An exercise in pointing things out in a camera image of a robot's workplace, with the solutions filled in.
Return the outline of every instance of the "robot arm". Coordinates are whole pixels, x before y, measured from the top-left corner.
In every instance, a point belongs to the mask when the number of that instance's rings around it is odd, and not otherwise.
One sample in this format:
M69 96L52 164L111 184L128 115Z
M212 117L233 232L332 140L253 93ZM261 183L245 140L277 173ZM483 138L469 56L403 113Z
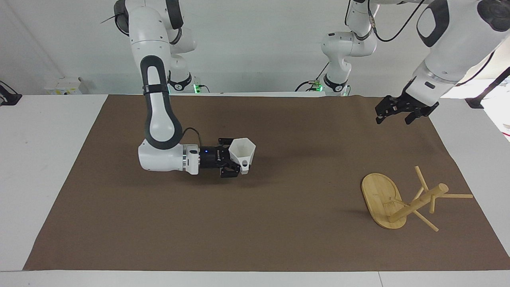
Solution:
M371 4L375 15L379 4ZM372 32L368 17L368 1L353 0L348 8L345 24L351 32L334 32L322 40L322 52L329 59L328 71L323 81L328 94L340 94L347 86L351 64L346 57L365 57L375 52L377 38Z
M328 34L322 51L330 60L324 76L329 94L340 94L351 71L346 57L373 54L376 48L374 21L381 4L419 3L421 0L352 0L346 17L351 32ZM429 6L421 14L417 30L430 54L413 73L402 95L386 96L377 105L377 123L387 116L410 112L406 123L428 116L438 99L454 87L467 71L494 51L510 35L509 0L425 0Z
M186 61L178 54L194 50L196 42L191 31L182 28L179 1L119 0L114 11L122 16L116 19L118 28L130 37L147 103L145 140L138 148L142 167L192 175L199 167L219 168L221 177L247 174L255 150L247 138L222 138L217 147L180 144L183 129L170 105L169 86L182 92L192 82Z
M413 73L400 97L386 96L375 108L377 123L410 112L410 124L429 116L439 98L467 71L510 36L508 0L435 0L418 19L417 30L430 54Z

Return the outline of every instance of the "table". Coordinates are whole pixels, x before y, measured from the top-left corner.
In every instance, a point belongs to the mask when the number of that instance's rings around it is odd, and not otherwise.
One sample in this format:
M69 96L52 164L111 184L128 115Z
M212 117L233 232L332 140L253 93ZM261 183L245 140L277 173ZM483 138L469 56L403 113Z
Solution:
M0 108L0 270L22 269L107 95L26 95ZM510 254L510 143L483 110L443 99L430 116L487 219ZM480 272L0 272L1 286L507 286L510 271Z

